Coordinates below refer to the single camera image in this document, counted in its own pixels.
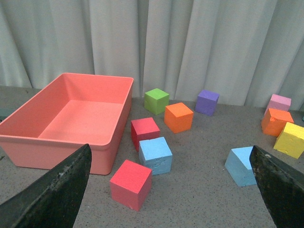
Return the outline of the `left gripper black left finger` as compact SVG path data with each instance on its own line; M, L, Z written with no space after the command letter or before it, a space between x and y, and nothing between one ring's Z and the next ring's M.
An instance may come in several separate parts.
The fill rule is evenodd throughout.
M77 149L0 206L2 228L71 228L87 187L92 162L88 144Z

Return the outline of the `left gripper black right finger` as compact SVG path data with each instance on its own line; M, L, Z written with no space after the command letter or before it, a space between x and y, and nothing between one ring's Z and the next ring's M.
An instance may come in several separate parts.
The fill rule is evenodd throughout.
M258 146L249 157L263 201L278 228L304 226L304 174Z

